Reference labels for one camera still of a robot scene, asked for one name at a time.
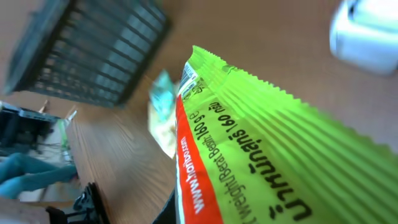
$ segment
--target black mesh organizer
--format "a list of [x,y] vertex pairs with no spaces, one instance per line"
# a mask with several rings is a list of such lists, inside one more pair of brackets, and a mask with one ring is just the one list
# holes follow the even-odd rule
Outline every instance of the black mesh organizer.
[[4,91],[122,105],[169,27],[151,1],[47,0],[14,52]]

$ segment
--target wood grain surface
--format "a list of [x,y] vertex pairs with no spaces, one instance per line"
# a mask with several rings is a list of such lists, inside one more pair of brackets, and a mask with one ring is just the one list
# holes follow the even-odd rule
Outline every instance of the wood grain surface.
[[147,131],[147,93],[163,68],[179,79],[192,45],[398,152],[398,76],[372,76],[331,56],[329,25],[339,2],[164,1],[174,28],[129,103],[80,105],[68,130],[83,183],[98,183],[112,223],[150,223],[174,187],[174,162]]

